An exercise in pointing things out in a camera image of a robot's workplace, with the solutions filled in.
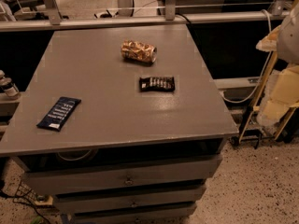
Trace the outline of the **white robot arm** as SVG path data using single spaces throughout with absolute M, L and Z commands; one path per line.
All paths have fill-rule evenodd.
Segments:
M 299 101 L 299 5 L 296 5 L 284 21 L 260 40 L 256 49 L 276 51 L 278 58 L 288 64 L 281 72 L 272 72 L 265 86 L 257 121 L 271 126 Z

